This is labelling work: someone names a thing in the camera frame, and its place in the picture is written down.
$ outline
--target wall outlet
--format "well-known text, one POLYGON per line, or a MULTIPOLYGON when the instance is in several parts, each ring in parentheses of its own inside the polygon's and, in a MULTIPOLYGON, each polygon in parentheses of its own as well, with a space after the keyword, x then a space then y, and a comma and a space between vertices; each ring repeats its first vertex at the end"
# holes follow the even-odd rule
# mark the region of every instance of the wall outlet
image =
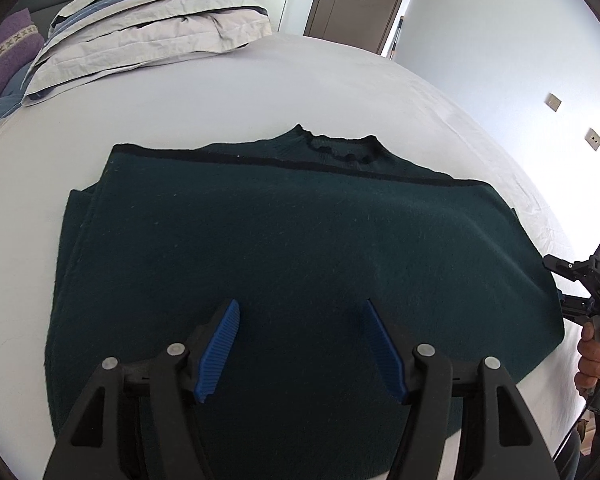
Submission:
POLYGON ((558 108, 560 108, 560 105, 562 104, 562 101, 560 101, 560 99, 558 99, 555 95, 549 94, 544 100, 544 104, 546 104, 554 112, 557 112, 558 108))
POLYGON ((589 129, 584 139, 595 151, 600 147, 600 136, 592 128, 589 129))

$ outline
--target white bed sheet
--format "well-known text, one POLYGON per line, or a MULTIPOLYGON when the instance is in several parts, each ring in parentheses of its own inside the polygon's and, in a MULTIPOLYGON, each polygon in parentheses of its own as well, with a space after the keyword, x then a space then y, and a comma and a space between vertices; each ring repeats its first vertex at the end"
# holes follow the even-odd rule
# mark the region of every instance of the white bed sheet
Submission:
MULTIPOLYGON (((413 73, 348 46, 277 34, 21 108, 0 124, 0 453, 20 480, 42 478, 54 444, 43 349, 69 191, 99 179, 116 143, 192 149, 296 123, 330 137, 373 134, 416 164, 489 182, 542 254, 573 257, 538 190, 485 131, 413 73)), ((519 385, 551 452, 583 406, 572 383, 578 334, 567 323, 562 345, 519 385)), ((453 476, 457 446, 456 435, 441 479, 453 476)))

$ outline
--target silver screw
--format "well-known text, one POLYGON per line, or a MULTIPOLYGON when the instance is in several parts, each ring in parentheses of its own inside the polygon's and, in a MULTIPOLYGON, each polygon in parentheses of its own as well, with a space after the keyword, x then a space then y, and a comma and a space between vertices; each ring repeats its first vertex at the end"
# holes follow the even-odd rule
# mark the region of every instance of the silver screw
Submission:
POLYGON ((167 348, 167 354, 169 355, 182 355, 184 354, 184 345, 182 343, 170 344, 167 348))
POLYGON ((495 357, 487 357, 484 360, 484 365, 487 368, 491 368, 491 370, 497 370, 498 368, 500 368, 500 361, 495 357))
POLYGON ((102 362, 102 367, 105 370, 113 370, 113 368, 115 368, 116 366, 118 366, 118 360, 115 357, 107 357, 102 362))
POLYGON ((421 345, 418 345, 418 348, 416 348, 416 350, 418 351, 418 354, 420 354, 423 357, 431 357, 433 354, 436 353, 436 349, 427 343, 422 343, 421 345))

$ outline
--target door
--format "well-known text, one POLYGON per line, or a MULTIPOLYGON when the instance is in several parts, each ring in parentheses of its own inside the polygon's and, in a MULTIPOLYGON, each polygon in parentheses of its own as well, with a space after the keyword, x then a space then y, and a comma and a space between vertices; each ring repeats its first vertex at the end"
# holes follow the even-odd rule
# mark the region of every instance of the door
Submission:
POLYGON ((401 0, 314 0, 305 34, 379 53, 401 0))

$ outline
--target ribbed blue pad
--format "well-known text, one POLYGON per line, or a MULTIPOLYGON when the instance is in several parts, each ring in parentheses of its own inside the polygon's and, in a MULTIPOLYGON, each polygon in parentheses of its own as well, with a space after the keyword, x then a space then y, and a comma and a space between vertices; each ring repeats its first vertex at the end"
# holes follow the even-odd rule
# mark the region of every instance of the ribbed blue pad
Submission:
POLYGON ((204 403, 206 396, 211 395, 216 390, 216 384, 220 379, 231 346, 234 344, 239 326, 240 306, 238 306, 237 301, 233 300, 224 313, 216 333, 211 337, 205 353, 200 358, 198 384, 193 391, 196 402, 204 403))
POLYGON ((366 302, 363 323, 366 340, 376 358, 384 386, 398 402, 403 402, 408 394, 404 385, 404 365, 370 301, 366 302))

